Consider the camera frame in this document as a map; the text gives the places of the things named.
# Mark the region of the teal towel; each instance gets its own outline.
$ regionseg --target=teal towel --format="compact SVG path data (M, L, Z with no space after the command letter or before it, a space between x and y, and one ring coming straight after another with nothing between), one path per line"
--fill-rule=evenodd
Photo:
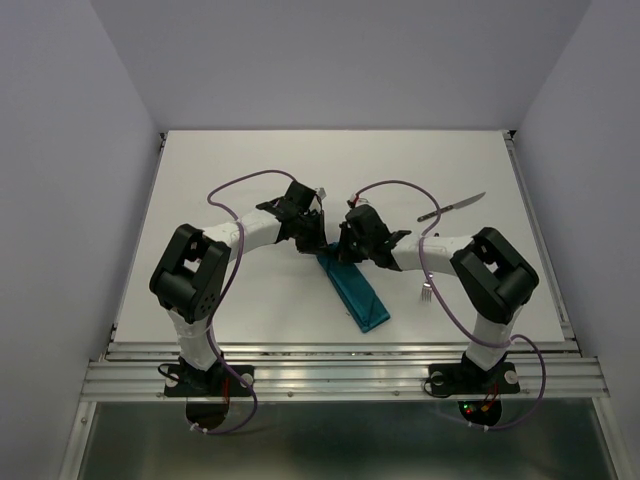
M391 318L358 267L354 264L339 263L335 258L327 255L317 255L316 258L327 272L342 303L347 307L362 333L367 333Z

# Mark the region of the white table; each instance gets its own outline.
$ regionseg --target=white table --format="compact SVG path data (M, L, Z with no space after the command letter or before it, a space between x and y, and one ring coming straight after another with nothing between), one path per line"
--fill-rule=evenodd
M206 202L214 187L266 168L283 169L310 187L324 187L328 239L337 240L345 200L357 189L396 178L420 184L442 206L476 193L479 202L446 213L436 231L470 235L493 226L540 275L540 285L514 332L534 341L561 342L557 305L544 275L516 176L500 132L453 131L172 131L159 166L142 235L118 317L115 342L175 342L166 312L148 288L151 274L177 226L202 228L228 220ZM217 200L239 215L282 195L289 180L269 175L221 192ZM393 230L422 230L416 218L433 210L428 199L401 186L365 195ZM391 313L367 334L347 315L313 256L292 242L251 252L215 316L222 343L449 344L465 338L440 305L420 302L424 276L359 266ZM475 310L458 280L437 275L443 295L472 328Z

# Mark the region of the knife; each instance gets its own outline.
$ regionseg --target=knife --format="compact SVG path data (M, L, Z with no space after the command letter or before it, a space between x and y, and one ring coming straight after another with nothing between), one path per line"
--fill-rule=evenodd
M473 197L469 197L469 198L466 198L464 200L460 200L457 203L452 203L451 205L447 205L446 207L442 207L440 209L440 212L441 213L445 213L445 212L451 211L453 209L458 209L458 208L466 207L467 205L471 205L472 203L475 203L478 200L480 200L482 197L484 197L485 193L487 193L487 192L482 192L482 193L479 193L478 195L474 195ZM428 220L429 218L435 217L437 214L438 214L438 212L427 213L426 215L418 217L418 221L419 222L424 222L425 220Z

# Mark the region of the silver fork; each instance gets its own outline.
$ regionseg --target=silver fork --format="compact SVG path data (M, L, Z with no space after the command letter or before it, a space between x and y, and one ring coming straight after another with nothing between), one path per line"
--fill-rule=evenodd
M420 301L429 303L431 302L432 295L433 295L433 288L431 288L431 283L429 282L429 279L425 278L425 281L422 284L422 291L420 292Z

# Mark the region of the wall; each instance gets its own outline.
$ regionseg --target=wall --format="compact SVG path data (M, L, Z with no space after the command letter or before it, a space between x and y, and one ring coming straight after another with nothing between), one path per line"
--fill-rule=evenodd
M595 1L516 142L571 321L584 350L600 357L636 461L639 26L637 1Z
M88 1L3 1L0 64L0 478L57 478L158 134Z
M516 128L587 0L92 0L161 128Z

